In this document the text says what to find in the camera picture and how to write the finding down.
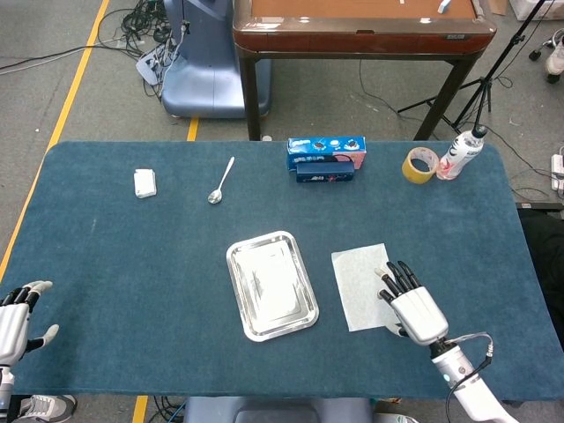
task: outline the white bottle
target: white bottle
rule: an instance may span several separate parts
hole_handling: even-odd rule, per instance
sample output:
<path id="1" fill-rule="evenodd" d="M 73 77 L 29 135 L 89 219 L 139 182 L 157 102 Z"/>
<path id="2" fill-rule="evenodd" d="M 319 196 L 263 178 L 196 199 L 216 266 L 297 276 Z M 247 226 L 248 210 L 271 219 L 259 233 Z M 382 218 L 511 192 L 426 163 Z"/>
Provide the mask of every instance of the white bottle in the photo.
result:
<path id="1" fill-rule="evenodd" d="M 482 125 L 467 130 L 455 138 L 447 153 L 442 156 L 437 168 L 437 178 L 451 181 L 460 175 L 466 163 L 475 158 L 484 148 L 487 128 Z"/>

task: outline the sneaker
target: sneaker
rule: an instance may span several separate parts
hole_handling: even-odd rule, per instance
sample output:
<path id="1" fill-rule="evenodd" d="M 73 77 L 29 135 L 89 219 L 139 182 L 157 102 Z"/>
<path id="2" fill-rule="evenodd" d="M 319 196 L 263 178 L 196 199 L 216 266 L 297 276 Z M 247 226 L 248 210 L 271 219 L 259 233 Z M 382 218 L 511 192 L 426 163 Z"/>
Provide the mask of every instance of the sneaker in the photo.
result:
<path id="1" fill-rule="evenodd" d="M 546 71 L 551 75 L 564 72 L 564 38 L 560 40 L 553 53 L 546 59 Z"/>
<path id="2" fill-rule="evenodd" d="M 77 408 L 77 399 L 72 395 L 33 395 L 21 402 L 20 417 L 12 423 L 60 423 L 72 417 Z"/>

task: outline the white robotic hand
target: white robotic hand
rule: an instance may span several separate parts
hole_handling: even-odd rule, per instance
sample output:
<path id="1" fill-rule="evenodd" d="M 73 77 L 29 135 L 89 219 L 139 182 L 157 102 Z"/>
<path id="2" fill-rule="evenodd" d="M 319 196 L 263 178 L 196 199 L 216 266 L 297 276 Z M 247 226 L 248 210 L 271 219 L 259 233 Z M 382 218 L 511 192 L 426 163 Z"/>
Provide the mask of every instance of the white robotic hand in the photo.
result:
<path id="1" fill-rule="evenodd" d="M 490 364 L 494 355 L 494 343 L 485 332 L 466 335 L 460 338 L 447 340 L 449 324 L 441 310 L 437 307 L 428 290 L 413 274 L 404 262 L 397 262 L 402 272 L 390 262 L 387 266 L 393 274 L 392 279 L 384 269 L 376 269 L 376 273 L 389 288 L 378 293 L 384 299 L 399 319 L 399 331 L 389 328 L 393 333 L 407 335 L 418 345 L 429 345 L 431 359 L 442 374 L 442 378 L 450 388 L 447 397 L 447 420 L 449 417 L 449 400 L 454 393 L 460 404 L 475 421 L 492 420 L 496 423 L 518 423 L 501 407 L 492 391 L 479 375 L 479 371 Z M 467 339 L 485 337 L 489 338 L 486 359 L 474 369 L 463 351 L 456 344 Z"/>
<path id="2" fill-rule="evenodd" d="M 27 339 L 35 303 L 52 282 L 38 280 L 14 289 L 0 302 L 0 421 L 6 418 L 14 376 L 11 368 L 32 350 L 48 345 L 59 331 L 57 324 L 36 339 Z"/>

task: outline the silver tray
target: silver tray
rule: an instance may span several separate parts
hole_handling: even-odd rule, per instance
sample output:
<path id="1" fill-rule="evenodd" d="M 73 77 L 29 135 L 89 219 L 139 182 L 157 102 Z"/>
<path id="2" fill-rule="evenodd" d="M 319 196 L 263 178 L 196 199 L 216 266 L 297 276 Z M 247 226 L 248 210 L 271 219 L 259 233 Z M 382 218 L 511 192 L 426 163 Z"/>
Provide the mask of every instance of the silver tray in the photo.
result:
<path id="1" fill-rule="evenodd" d="M 249 339 L 262 342 L 317 321 L 319 307 L 288 232 L 236 242 L 227 250 L 227 265 Z"/>

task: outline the metal spoon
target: metal spoon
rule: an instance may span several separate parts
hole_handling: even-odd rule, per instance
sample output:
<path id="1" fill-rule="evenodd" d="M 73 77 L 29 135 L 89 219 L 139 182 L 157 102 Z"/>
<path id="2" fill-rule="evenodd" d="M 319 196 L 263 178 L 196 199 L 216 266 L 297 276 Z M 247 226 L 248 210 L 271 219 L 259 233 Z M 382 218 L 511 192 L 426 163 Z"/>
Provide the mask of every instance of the metal spoon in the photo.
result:
<path id="1" fill-rule="evenodd" d="M 231 166 L 233 165 L 234 162 L 235 162 L 235 157 L 232 157 L 231 159 L 229 159 L 229 163 L 227 163 L 226 172 L 223 174 L 223 178 L 221 178 L 221 182 L 219 183 L 218 188 L 215 189 L 214 191 L 212 191 L 210 193 L 210 195 L 208 196 L 208 203 L 217 204 L 221 201 L 221 198 L 222 198 L 222 196 L 221 196 L 221 185 L 223 185 L 223 181 L 227 178 L 227 174 L 231 170 Z"/>

